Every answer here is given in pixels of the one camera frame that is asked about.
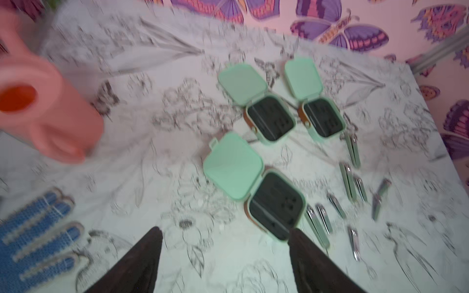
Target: black line drawing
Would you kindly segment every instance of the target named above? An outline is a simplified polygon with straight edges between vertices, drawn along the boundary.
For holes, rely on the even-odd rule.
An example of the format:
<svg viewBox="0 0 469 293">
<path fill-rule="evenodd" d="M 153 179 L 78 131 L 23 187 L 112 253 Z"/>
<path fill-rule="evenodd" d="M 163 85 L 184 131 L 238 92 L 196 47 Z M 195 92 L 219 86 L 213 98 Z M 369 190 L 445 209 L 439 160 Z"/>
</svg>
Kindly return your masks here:
<svg viewBox="0 0 469 293">
<path fill-rule="evenodd" d="M 246 265 L 238 274 L 236 281 L 227 284 L 224 293 L 288 293 L 287 284 L 280 279 L 271 264 L 261 259 Z"/>
<path fill-rule="evenodd" d="M 252 30 L 231 22 L 199 27 L 197 22 L 193 24 L 193 27 L 185 29 L 199 35 L 206 50 L 227 48 L 229 51 L 233 51 L 242 49 L 243 52 L 247 53 L 265 46 L 262 30 Z"/>
<path fill-rule="evenodd" d="M 351 134 L 355 134 L 358 132 L 358 126 L 352 122 L 352 120 L 350 119 L 350 117 L 347 115 L 347 113 L 343 113 L 342 115 L 344 117 L 344 120 L 345 120 L 345 124 L 346 124 L 346 127 L 347 127 L 347 132 L 351 133 Z"/>
<path fill-rule="evenodd" d="M 421 199 L 417 210 L 418 223 L 431 237 L 440 237 L 446 247 L 457 256 L 449 220 L 456 217 L 455 209 L 460 204 L 459 201 L 453 199 L 448 183 L 442 182 L 431 170 L 420 168 L 412 179 L 418 190 L 417 196 Z"/>
<path fill-rule="evenodd" d="M 292 162 L 292 159 L 293 152 L 287 145 L 284 145 L 280 151 L 280 158 L 271 162 L 269 165 L 277 168 L 286 169 L 288 165 L 290 165 L 290 163 Z"/>
<path fill-rule="evenodd" d="M 5 196 L 9 193 L 8 184 L 0 178 L 0 196 Z"/>
<path fill-rule="evenodd" d="M 96 181 L 95 181 L 94 175 L 92 173 L 85 174 L 80 179 L 80 184 L 85 185 L 86 190 L 88 190 L 89 192 L 94 192 L 96 190 Z"/>
<path fill-rule="evenodd" d="M 109 117 L 109 114 L 111 113 L 111 107 L 118 105 L 119 102 L 120 100 L 113 92 L 111 84 L 108 80 L 106 80 L 101 84 L 97 99 L 96 101 L 92 102 L 92 105 L 101 116 Z"/>
<path fill-rule="evenodd" d="M 202 70 L 209 75 L 217 76 L 220 71 L 229 66 L 243 63 L 246 60 L 246 53 L 241 49 L 234 49 L 228 53 L 228 57 L 219 58 L 218 56 L 205 53 L 202 57 Z"/>
<path fill-rule="evenodd" d="M 98 281 L 122 257 L 121 251 L 125 253 L 132 247 L 127 240 L 101 230 L 91 230 L 87 241 L 85 246 L 74 250 L 88 259 L 88 264 L 76 276 L 76 293 L 84 292 Z"/>
<path fill-rule="evenodd" d="M 229 65 L 243 63 L 245 60 L 246 53 L 241 49 L 234 49 L 228 53 L 228 64 L 225 64 L 225 66 L 228 67 Z"/>
<path fill-rule="evenodd" d="M 394 104 L 399 104 L 402 101 L 402 95 L 390 88 L 387 90 L 387 96 Z"/>
<path fill-rule="evenodd" d="M 280 73 L 275 68 L 275 63 L 262 61 L 259 58 L 254 58 L 257 66 L 259 66 L 265 72 L 265 80 L 269 88 L 272 88 L 275 80 L 280 77 Z"/>
<path fill-rule="evenodd" d="M 215 224 L 231 223 L 236 206 L 208 181 L 200 170 L 200 162 L 187 162 L 179 170 L 177 198 L 171 210 L 161 215 L 170 220 L 164 233 L 166 248 L 186 249 L 192 267 L 202 277 L 204 252 L 213 245 Z"/>
<path fill-rule="evenodd" d="M 364 101 L 375 90 L 385 87 L 384 83 L 339 59 L 322 57 L 319 61 L 319 68 L 323 73 L 321 79 L 324 84 L 325 95 L 331 97 L 340 109 L 347 109 L 356 105 Z M 355 86 L 353 89 L 349 89 L 352 90 L 352 93 L 344 102 L 339 100 L 337 95 L 348 84 L 354 84 Z"/>
<path fill-rule="evenodd" d="M 293 179 L 293 184 L 297 186 L 305 195 L 313 197 L 318 194 L 326 195 L 330 189 L 330 180 L 325 176 L 318 176 L 315 180 Z"/>
<path fill-rule="evenodd" d="M 185 288 L 182 270 L 158 277 L 155 285 L 155 291 L 162 293 L 183 293 Z"/>
<path fill-rule="evenodd" d="M 378 119 L 383 130 L 383 146 L 395 150 L 423 152 L 428 156 L 427 142 L 430 135 L 437 131 L 428 110 L 421 105 L 407 103 L 404 114 L 412 124 L 398 118 L 391 108 L 385 108 L 384 115 Z"/>
<path fill-rule="evenodd" d="M 375 269 L 372 268 L 370 265 L 366 263 L 366 261 L 362 258 L 362 262 L 366 266 L 366 273 L 370 277 L 371 280 L 375 280 L 378 277 L 378 274 L 376 273 Z"/>
<path fill-rule="evenodd" d="M 363 238 L 364 238 L 366 245 L 371 251 L 378 252 L 379 254 L 381 254 L 381 252 L 379 251 L 379 249 L 381 248 L 381 244 L 379 243 L 379 239 L 378 239 L 378 236 L 376 236 L 376 234 L 374 233 L 368 234 L 367 232 L 364 231 Z"/>
<path fill-rule="evenodd" d="M 399 86 L 401 87 L 401 91 L 406 98 L 410 97 L 412 94 L 412 90 L 410 89 L 410 85 L 407 81 L 401 80 Z"/>
<path fill-rule="evenodd" d="M 93 31 L 86 31 L 79 24 L 68 27 L 54 28 L 44 45 L 43 55 L 56 64 L 75 64 L 77 67 L 97 62 L 102 75 L 108 77 L 141 72 L 203 53 L 162 26 L 128 15 L 101 17 Z M 134 48 L 154 48 L 155 51 L 150 61 L 144 56 L 132 56 L 133 60 L 128 60 L 127 65 L 113 66 L 115 57 Z"/>
<path fill-rule="evenodd" d="M 129 76 L 127 84 L 132 96 L 136 98 L 148 96 L 153 89 L 153 81 L 146 73 L 137 73 Z"/>
<path fill-rule="evenodd" d="M 426 245 L 425 242 L 423 242 L 420 238 L 418 238 L 411 231 L 405 228 L 401 228 L 393 223 L 387 223 L 387 233 L 385 233 L 384 237 L 394 242 L 394 256 L 396 258 L 396 261 L 401 267 L 402 272 L 404 272 L 407 279 L 412 284 L 412 286 L 417 290 L 417 292 L 420 293 L 421 291 L 418 288 L 417 283 L 414 280 L 414 276 L 412 275 L 412 268 L 411 266 L 409 266 L 409 261 L 411 260 L 411 257 L 414 258 L 419 263 L 419 265 L 427 272 L 430 278 L 435 282 L 435 279 L 430 273 L 430 269 L 436 273 L 435 269 L 420 253 L 418 253 L 410 245 L 408 237 L 412 237 L 420 241 L 422 244 Z"/>
<path fill-rule="evenodd" d="M 205 54 L 202 58 L 202 70 L 210 75 L 218 75 L 223 69 L 217 56 Z"/>
<path fill-rule="evenodd" d="M 355 115 L 364 125 L 369 125 L 371 123 L 371 116 L 368 110 L 361 105 L 357 106 L 355 109 Z"/>
<path fill-rule="evenodd" d="M 299 37 L 294 37 L 290 35 L 279 35 L 275 31 L 267 29 L 267 36 L 272 41 L 274 46 L 280 48 L 280 56 L 286 59 L 293 59 L 295 53 L 298 50 L 298 45 L 300 43 Z"/>
<path fill-rule="evenodd" d="M 440 258 L 440 274 L 443 279 L 446 281 L 451 280 L 451 275 L 453 274 L 453 264 L 451 263 L 451 260 L 446 256 L 446 253 L 440 252 L 438 253 L 438 256 Z"/>
<path fill-rule="evenodd" d="M 177 89 L 166 90 L 163 103 L 163 113 L 155 114 L 152 122 L 156 128 L 169 132 L 190 130 L 200 135 L 213 135 L 230 130 L 242 117 L 240 108 L 206 97 L 194 79 L 185 79 Z"/>
</svg>

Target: case lid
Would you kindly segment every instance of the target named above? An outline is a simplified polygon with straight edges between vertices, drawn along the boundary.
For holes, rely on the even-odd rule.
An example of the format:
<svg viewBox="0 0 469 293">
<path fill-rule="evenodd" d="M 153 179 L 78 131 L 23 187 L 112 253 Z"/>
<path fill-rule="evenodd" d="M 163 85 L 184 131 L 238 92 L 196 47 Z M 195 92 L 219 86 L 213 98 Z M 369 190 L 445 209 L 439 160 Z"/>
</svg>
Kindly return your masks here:
<svg viewBox="0 0 469 293">
<path fill-rule="evenodd" d="M 234 200 L 253 188 L 264 170 L 262 158 L 234 132 L 210 142 L 212 152 L 204 161 L 204 174 Z"/>
<path fill-rule="evenodd" d="M 285 76 L 295 98 L 317 98 L 323 91 L 318 70 L 310 58 L 295 58 L 285 64 Z"/>
<path fill-rule="evenodd" d="M 237 64 L 218 74 L 218 81 L 235 103 L 244 106 L 267 90 L 267 83 L 249 64 Z"/>
</svg>

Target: butterfly wallpaper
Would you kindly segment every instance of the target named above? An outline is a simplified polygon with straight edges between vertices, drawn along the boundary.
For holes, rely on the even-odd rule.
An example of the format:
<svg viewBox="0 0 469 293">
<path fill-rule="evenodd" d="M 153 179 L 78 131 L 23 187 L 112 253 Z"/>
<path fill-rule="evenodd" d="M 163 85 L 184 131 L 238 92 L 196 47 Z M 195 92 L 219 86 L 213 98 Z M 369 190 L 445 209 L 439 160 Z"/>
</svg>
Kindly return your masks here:
<svg viewBox="0 0 469 293">
<path fill-rule="evenodd" d="M 220 20 L 243 23 L 248 10 L 258 20 L 279 15 L 280 0 L 171 0 L 173 6 L 182 6 L 198 14 Z"/>
<path fill-rule="evenodd" d="M 456 52 L 456 56 L 453 60 L 459 60 L 460 65 L 464 66 L 465 69 L 469 68 L 469 46 L 465 47 L 461 51 Z"/>
<path fill-rule="evenodd" d="M 350 9 L 343 15 L 340 0 L 298 0 L 296 14 L 306 18 L 295 21 L 291 32 L 321 44 L 366 52 L 389 41 L 382 29 L 358 23 L 360 18 L 351 15 Z"/>
<path fill-rule="evenodd" d="M 420 10 L 412 22 L 420 21 L 420 29 L 432 43 L 440 42 L 455 34 L 464 24 L 467 8 L 465 5 L 447 4 L 426 7 Z"/>
</svg>

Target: nail clipper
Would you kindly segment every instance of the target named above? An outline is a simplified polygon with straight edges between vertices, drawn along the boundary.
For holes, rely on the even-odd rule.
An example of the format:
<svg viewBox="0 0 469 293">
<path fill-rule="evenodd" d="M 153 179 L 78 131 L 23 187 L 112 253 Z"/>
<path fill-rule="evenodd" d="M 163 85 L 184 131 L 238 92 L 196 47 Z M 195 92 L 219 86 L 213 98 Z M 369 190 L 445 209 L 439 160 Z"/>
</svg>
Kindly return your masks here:
<svg viewBox="0 0 469 293">
<path fill-rule="evenodd" d="M 381 210 L 381 203 L 388 191 L 389 187 L 391 186 L 391 181 L 388 179 L 383 179 L 381 185 L 378 188 L 377 193 L 373 196 L 373 204 L 372 204 L 372 211 L 371 211 L 371 218 L 373 221 L 376 221 L 379 216 L 379 211 Z"/>
<path fill-rule="evenodd" d="M 365 186 L 363 186 L 363 181 L 360 177 L 354 176 L 354 181 L 356 185 L 356 189 L 358 190 L 358 194 L 362 198 L 364 202 L 368 201 L 368 197 L 366 196 Z"/>
<path fill-rule="evenodd" d="M 355 168 L 360 168 L 360 154 L 358 153 L 358 145 L 356 140 L 356 135 L 351 133 L 345 134 L 345 141 L 347 142 L 348 152 L 350 153 L 350 158 L 352 159 L 352 165 Z"/>
<path fill-rule="evenodd" d="M 311 228 L 313 229 L 314 234 L 316 235 L 316 238 L 319 241 L 319 244 L 324 249 L 328 249 L 330 246 L 329 240 L 327 238 L 327 235 L 324 232 L 324 229 L 321 227 L 321 223 L 319 222 L 319 219 L 316 217 L 316 214 L 314 213 L 313 208 L 308 204 L 306 206 L 306 215 L 310 219 L 310 225 Z"/>
<path fill-rule="evenodd" d="M 344 185 L 348 199 L 351 202 L 356 202 L 356 190 L 354 186 L 352 169 L 350 169 L 350 166 L 346 163 L 339 163 L 339 166 L 340 171 L 342 172 L 342 178 L 344 179 Z"/>
<path fill-rule="evenodd" d="M 340 206 L 339 201 L 337 200 L 337 198 L 334 195 L 332 195 L 330 193 L 327 194 L 327 199 L 332 203 L 332 205 L 335 207 L 335 210 L 339 213 L 339 215 L 342 219 L 347 218 L 347 216 L 345 215 L 344 210 Z"/>
<path fill-rule="evenodd" d="M 316 209 L 318 210 L 319 216 L 321 217 L 321 220 L 324 224 L 325 231 L 327 232 L 328 235 L 330 235 L 332 233 L 332 225 L 331 225 L 331 221 L 329 221 L 329 217 L 327 216 L 327 213 L 325 212 L 324 206 L 320 203 L 317 203 Z"/>
<path fill-rule="evenodd" d="M 358 232 L 356 229 L 349 227 L 348 233 L 350 234 L 350 243 L 352 244 L 353 257 L 356 261 L 360 261 L 360 248 L 358 245 Z"/>
</svg>

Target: floral pattern tablecloth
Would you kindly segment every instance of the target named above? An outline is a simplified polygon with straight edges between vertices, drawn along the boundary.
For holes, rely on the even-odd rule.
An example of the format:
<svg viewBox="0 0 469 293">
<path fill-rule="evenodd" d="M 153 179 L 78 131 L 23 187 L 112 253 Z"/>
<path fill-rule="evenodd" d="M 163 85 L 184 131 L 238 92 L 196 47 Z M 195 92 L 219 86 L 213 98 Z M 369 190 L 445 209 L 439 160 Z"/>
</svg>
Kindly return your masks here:
<svg viewBox="0 0 469 293">
<path fill-rule="evenodd" d="M 156 292 L 296 292 L 288 245 L 261 232 L 242 203 L 204 177 L 208 142 L 229 130 L 308 203 L 325 205 L 334 230 L 327 253 L 364 290 L 467 292 L 468 196 L 407 65 L 122 0 L 67 2 L 41 54 L 105 120 L 99 145 L 77 166 L 0 135 L 0 217 L 58 186 L 76 202 L 70 220 L 86 229 L 73 248 L 79 268 L 41 292 L 85 291 L 154 225 L 164 233 Z M 249 63 L 295 113 L 282 71 L 295 56 L 315 61 L 324 94 L 357 134 L 355 172 L 368 194 L 383 178 L 393 182 L 379 221 L 370 203 L 347 199 L 338 166 L 349 160 L 344 141 L 315 143 L 299 124 L 284 143 L 264 146 L 218 84 L 221 70 Z M 349 225 L 359 233 L 361 262 Z M 300 228 L 317 242 L 305 218 Z"/>
</svg>

